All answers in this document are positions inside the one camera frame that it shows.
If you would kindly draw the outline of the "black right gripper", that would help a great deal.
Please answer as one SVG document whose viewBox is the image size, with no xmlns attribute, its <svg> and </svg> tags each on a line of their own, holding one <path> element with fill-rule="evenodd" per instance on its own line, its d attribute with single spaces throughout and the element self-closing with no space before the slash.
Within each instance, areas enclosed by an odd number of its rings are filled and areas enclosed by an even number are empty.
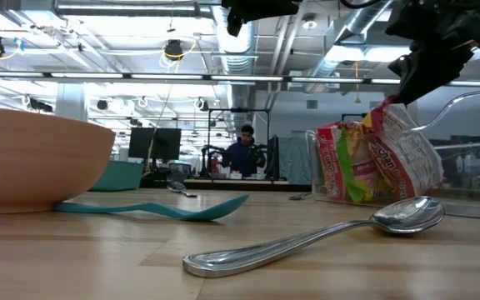
<svg viewBox="0 0 480 300">
<path fill-rule="evenodd" d="M 388 64 L 400 77 L 393 102 L 408 105 L 458 78 L 480 49 L 480 7 L 401 7 L 386 34 L 411 41 L 410 53 Z"/>
</svg>

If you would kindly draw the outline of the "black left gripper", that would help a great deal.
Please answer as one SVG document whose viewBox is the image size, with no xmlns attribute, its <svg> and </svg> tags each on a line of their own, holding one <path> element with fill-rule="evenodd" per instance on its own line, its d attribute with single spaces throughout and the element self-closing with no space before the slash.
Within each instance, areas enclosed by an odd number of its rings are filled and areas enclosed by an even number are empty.
<svg viewBox="0 0 480 300">
<path fill-rule="evenodd" d="M 227 32 L 233 37 L 239 35 L 248 20 L 294 15 L 299 10 L 299 6 L 292 0 L 249 0 L 246 5 L 247 18 L 240 1 L 222 0 L 222 7 L 228 10 Z"/>
</svg>

